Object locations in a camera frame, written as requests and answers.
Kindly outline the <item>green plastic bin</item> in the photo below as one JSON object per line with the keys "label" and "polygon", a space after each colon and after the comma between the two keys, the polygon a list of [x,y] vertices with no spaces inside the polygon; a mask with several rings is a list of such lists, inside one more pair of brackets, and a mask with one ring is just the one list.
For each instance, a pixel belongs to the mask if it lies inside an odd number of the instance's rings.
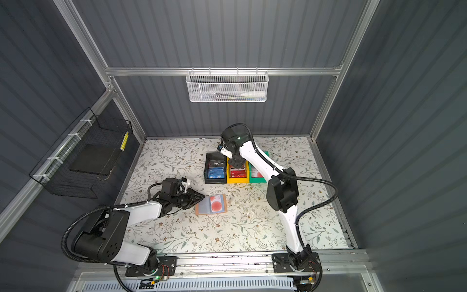
{"label": "green plastic bin", "polygon": [[259,165],[261,169],[266,170],[267,173],[270,173],[270,171],[273,170],[267,159],[264,159],[264,157],[268,157],[266,153],[258,155],[257,153],[253,152],[252,160],[248,159],[250,183],[266,184],[268,182],[269,177],[263,176],[263,173],[257,168]]}

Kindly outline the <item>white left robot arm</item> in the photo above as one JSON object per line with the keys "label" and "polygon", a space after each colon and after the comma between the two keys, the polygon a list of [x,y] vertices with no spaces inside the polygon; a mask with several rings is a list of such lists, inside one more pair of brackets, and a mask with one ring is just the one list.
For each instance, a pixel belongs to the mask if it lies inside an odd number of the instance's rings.
{"label": "white left robot arm", "polygon": [[159,191],[151,200],[103,206],[76,219],[61,240],[62,252],[71,260],[108,265],[133,265],[146,270],[159,267],[157,251],[125,240],[127,229],[137,223],[174,215],[203,201],[205,195],[189,188],[170,195]]}

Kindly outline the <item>blue cards in black bin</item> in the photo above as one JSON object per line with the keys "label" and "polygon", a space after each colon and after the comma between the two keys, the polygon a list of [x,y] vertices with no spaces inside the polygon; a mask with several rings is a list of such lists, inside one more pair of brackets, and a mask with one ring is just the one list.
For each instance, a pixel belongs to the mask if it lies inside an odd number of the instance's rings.
{"label": "blue cards in black bin", "polygon": [[208,180],[223,180],[225,179],[225,170],[223,167],[210,167],[207,171]]}

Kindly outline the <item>black plastic bin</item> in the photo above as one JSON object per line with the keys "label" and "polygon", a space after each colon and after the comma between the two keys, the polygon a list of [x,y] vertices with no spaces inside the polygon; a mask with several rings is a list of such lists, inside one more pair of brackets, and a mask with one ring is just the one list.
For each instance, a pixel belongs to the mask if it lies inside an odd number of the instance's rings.
{"label": "black plastic bin", "polygon": [[227,183],[227,158],[223,154],[218,152],[206,153],[204,182],[206,184]]}

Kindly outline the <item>pink round card in holder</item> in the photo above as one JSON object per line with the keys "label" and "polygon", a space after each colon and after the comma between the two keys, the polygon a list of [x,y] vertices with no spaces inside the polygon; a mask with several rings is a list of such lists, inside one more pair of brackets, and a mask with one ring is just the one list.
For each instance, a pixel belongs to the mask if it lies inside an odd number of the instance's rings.
{"label": "pink round card in holder", "polygon": [[213,214],[222,213],[225,211],[223,195],[213,195],[210,199],[210,211]]}

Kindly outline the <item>tan leather card holder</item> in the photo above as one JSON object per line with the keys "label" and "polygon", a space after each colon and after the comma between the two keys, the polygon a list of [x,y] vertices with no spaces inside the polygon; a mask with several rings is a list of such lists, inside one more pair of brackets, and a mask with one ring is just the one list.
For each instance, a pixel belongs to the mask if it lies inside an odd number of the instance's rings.
{"label": "tan leather card holder", "polygon": [[195,206],[195,214],[197,216],[223,214],[226,212],[227,200],[224,194],[207,196]]}

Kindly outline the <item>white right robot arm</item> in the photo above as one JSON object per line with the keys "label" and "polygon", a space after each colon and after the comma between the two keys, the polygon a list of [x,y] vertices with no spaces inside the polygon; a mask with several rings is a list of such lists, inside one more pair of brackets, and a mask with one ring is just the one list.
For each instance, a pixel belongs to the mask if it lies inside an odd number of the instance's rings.
{"label": "white right robot arm", "polygon": [[266,200],[280,218],[286,235],[286,251],[289,264],[294,271],[312,267],[322,272],[321,261],[311,247],[304,243],[302,232],[296,223],[298,215],[299,188],[293,178],[295,172],[284,168],[272,160],[255,143],[246,124],[237,123],[227,127],[221,134],[218,151],[229,158],[229,164],[240,166],[248,162],[266,180],[268,186]]}

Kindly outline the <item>white marker in basket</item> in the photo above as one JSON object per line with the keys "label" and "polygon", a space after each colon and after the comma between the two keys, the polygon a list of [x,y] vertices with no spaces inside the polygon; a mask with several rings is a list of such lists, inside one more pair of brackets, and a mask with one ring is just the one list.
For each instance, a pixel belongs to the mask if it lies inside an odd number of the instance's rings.
{"label": "white marker in basket", "polygon": [[248,91],[242,92],[240,94],[242,98],[248,100],[265,100],[266,99],[266,91]]}

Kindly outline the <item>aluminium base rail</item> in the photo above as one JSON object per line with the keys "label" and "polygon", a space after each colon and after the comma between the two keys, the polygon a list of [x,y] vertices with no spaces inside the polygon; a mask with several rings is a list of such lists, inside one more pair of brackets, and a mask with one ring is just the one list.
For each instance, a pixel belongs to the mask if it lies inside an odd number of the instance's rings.
{"label": "aluminium base rail", "polygon": [[318,251],[300,270],[278,251],[165,254],[164,271],[129,277],[119,268],[80,264],[68,291],[121,292],[381,292],[383,287],[363,249]]}

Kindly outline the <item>yellow tag on basket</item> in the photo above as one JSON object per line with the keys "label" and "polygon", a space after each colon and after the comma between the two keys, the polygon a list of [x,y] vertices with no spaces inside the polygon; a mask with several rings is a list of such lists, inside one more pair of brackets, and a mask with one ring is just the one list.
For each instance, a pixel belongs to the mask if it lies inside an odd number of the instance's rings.
{"label": "yellow tag on basket", "polygon": [[125,150],[125,147],[126,147],[126,144],[128,142],[128,138],[129,138],[130,134],[129,132],[127,131],[122,139],[122,142],[121,142],[121,145],[120,145],[120,151],[124,151]]}

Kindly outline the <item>yellow plastic bin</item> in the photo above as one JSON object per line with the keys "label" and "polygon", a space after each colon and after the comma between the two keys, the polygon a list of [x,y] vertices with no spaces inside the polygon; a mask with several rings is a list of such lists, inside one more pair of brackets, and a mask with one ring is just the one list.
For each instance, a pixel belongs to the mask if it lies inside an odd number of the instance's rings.
{"label": "yellow plastic bin", "polygon": [[246,184],[249,182],[249,167],[245,161],[240,168],[234,168],[227,158],[227,184]]}

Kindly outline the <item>black pad in basket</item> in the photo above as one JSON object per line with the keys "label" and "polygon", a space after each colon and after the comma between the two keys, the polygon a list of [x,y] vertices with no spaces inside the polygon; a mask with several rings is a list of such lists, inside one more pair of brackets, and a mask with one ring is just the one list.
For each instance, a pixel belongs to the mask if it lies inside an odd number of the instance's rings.
{"label": "black pad in basket", "polygon": [[71,163],[69,170],[91,175],[109,176],[119,153],[113,147],[87,144]]}

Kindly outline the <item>red card in yellow bin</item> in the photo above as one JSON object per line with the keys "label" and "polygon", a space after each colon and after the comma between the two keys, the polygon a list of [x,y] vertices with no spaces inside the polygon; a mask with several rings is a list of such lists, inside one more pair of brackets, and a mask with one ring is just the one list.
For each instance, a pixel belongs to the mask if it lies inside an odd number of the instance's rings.
{"label": "red card in yellow bin", "polygon": [[242,169],[231,168],[229,171],[229,176],[230,178],[247,178],[248,172],[245,168],[242,168]]}

